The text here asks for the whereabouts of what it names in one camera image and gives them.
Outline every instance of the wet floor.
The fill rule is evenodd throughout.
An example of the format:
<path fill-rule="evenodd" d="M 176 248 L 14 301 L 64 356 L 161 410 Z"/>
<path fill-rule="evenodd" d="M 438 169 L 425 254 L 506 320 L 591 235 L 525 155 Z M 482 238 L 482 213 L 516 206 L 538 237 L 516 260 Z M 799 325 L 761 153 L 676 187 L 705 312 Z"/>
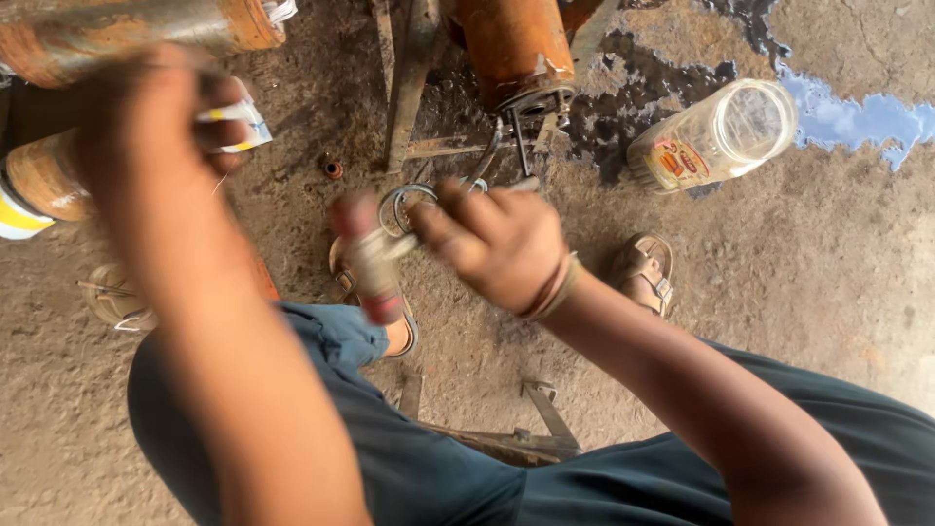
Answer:
<path fill-rule="evenodd" d="M 776 63 L 779 82 L 796 98 L 796 144 L 814 144 L 829 152 L 837 145 L 855 152 L 869 143 L 883 148 L 881 158 L 893 171 L 917 143 L 935 139 L 935 108 L 931 104 L 906 105 L 893 95 L 873 94 L 862 102 L 841 100 L 826 82 L 798 74 Z"/>
<path fill-rule="evenodd" d="M 626 148 L 642 132 L 677 112 L 714 94 L 737 78 L 732 62 L 717 68 L 704 65 L 677 67 L 634 43 L 632 34 L 619 31 L 604 39 L 602 55 L 592 68 L 616 72 L 622 85 L 616 93 L 579 95 L 572 105 L 572 152 L 589 152 L 600 167 L 605 184 L 617 184 L 626 169 Z M 660 104 L 664 99 L 670 104 Z"/>
<path fill-rule="evenodd" d="M 738 21 L 751 48 L 770 57 L 777 81 L 796 99 L 799 126 L 796 144 L 855 151 L 862 144 L 883 148 L 881 157 L 895 171 L 916 143 L 935 138 L 935 108 L 907 105 L 893 95 L 875 94 L 862 102 L 841 100 L 823 80 L 793 71 L 782 62 L 793 50 L 770 31 L 770 13 L 778 0 L 702 0 L 701 4 Z M 626 177 L 626 148 L 651 125 L 712 95 L 737 78 L 733 62 L 717 67 L 676 66 L 653 50 L 635 44 L 632 34 L 615 31 L 604 39 L 591 65 L 593 73 L 616 80 L 618 91 L 583 93 L 572 107 L 567 130 L 572 153 L 589 153 L 600 180 L 616 185 Z M 720 185 L 694 189 L 707 196 Z"/>

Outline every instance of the white tape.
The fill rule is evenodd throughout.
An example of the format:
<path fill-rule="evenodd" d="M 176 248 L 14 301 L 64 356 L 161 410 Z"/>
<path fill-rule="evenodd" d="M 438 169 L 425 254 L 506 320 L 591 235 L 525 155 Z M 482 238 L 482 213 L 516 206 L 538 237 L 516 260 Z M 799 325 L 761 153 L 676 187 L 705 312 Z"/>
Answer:
<path fill-rule="evenodd" d="M 287 21 L 298 12 L 298 7 L 295 6 L 295 0 L 283 0 L 281 2 L 267 2 L 263 4 L 263 9 L 266 11 L 266 15 L 269 17 L 269 21 L 273 23 L 280 23 Z"/>

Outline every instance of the rusty metal cylinder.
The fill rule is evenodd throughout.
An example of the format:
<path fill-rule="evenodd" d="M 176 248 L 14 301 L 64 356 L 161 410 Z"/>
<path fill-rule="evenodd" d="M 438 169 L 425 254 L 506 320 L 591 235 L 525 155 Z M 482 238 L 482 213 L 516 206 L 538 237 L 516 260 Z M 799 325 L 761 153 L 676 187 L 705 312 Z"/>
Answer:
<path fill-rule="evenodd" d="M 489 112 L 560 110 L 577 92 L 555 0 L 457 0 L 457 15 Z"/>
<path fill-rule="evenodd" d="M 107 60 L 172 40 L 222 57 L 285 41 L 261 0 L 5 0 L 0 60 L 24 80 L 64 88 Z"/>
<path fill-rule="evenodd" d="M 7 155 L 4 177 L 26 210 L 52 219 L 91 217 L 91 194 L 79 183 L 74 155 L 75 130 L 25 144 Z"/>

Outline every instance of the sandal strap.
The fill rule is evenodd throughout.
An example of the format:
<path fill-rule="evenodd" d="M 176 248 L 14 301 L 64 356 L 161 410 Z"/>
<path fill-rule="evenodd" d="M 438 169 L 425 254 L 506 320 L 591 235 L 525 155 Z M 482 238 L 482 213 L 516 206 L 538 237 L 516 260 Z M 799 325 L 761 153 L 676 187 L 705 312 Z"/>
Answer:
<path fill-rule="evenodd" d="M 672 284 L 662 272 L 653 267 L 653 260 L 643 252 L 634 249 L 630 252 L 629 260 L 630 265 L 625 271 L 624 280 L 642 277 L 653 286 L 652 292 L 644 289 L 633 291 L 631 298 L 659 315 L 664 315 L 666 306 L 672 299 Z"/>

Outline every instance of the metal rod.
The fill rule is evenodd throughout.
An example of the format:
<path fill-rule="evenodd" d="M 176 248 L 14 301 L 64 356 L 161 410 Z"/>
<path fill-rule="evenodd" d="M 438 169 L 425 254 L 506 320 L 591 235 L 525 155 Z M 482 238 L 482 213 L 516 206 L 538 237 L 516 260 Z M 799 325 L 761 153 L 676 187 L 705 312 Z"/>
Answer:
<path fill-rule="evenodd" d="M 487 144 L 487 150 L 484 151 L 481 160 L 477 163 L 477 167 L 474 168 L 474 173 L 470 176 L 470 179 L 465 181 L 463 186 L 467 188 L 470 192 L 474 188 L 474 183 L 481 178 L 483 173 L 490 168 L 490 163 L 493 162 L 494 156 L 496 155 L 496 149 L 500 145 L 500 139 L 503 138 L 503 118 L 497 117 L 496 122 L 494 123 L 494 135 L 491 136 L 490 142 Z"/>
<path fill-rule="evenodd" d="M 520 128 L 520 116 L 516 108 L 510 110 L 510 122 L 513 124 L 513 132 L 516 134 L 516 149 L 520 153 L 520 166 L 523 168 L 523 178 L 529 177 L 529 163 L 525 158 L 525 145 L 523 144 L 523 129 Z"/>
<path fill-rule="evenodd" d="M 124 290 L 122 288 L 117 288 L 115 286 L 98 285 L 98 284 L 87 283 L 87 282 L 82 282 L 82 281 L 76 281 L 75 285 L 78 285 L 82 288 L 90 288 L 91 290 L 100 290 L 101 292 L 109 292 L 111 294 L 118 294 L 118 295 L 128 296 L 128 297 L 133 297 L 136 295 L 132 291 Z"/>
<path fill-rule="evenodd" d="M 436 56 L 436 33 L 441 21 L 438 0 L 411 0 L 403 45 L 396 54 L 393 91 L 386 129 L 386 173 L 399 173 L 406 160 L 425 77 Z"/>

